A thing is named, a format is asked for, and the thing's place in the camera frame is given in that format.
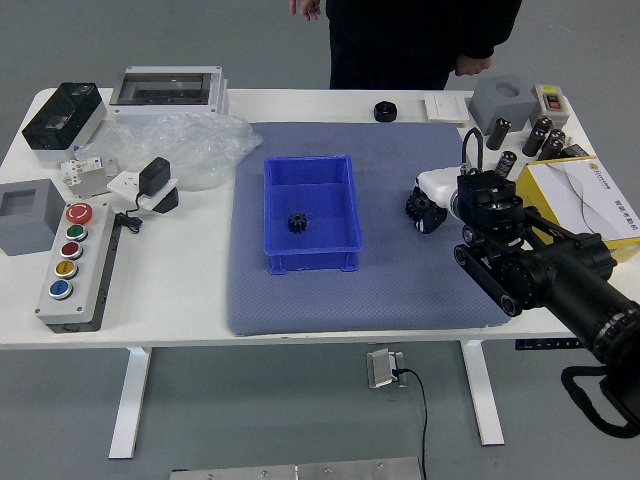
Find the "person's left hand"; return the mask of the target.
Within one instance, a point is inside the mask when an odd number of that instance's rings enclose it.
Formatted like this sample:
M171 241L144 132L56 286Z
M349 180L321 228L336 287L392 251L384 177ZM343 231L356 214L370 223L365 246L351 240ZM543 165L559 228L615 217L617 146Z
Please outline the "person's left hand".
M488 70L492 64L492 56L476 59L460 54L456 58L454 73L457 77L473 76Z

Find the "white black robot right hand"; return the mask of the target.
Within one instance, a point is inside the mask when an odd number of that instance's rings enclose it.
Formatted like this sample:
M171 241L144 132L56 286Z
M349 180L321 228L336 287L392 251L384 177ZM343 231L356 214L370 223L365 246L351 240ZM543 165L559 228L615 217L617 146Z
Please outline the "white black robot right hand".
M405 203L405 213L419 232L432 233L448 215L459 218L458 176L458 167L447 167L424 171L416 177Z

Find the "person's right hand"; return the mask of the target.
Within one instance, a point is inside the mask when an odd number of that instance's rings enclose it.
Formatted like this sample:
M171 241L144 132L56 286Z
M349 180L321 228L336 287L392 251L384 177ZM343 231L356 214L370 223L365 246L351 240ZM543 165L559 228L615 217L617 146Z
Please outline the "person's right hand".
M306 21L317 20L322 13L320 0L290 0L292 15L301 15Z

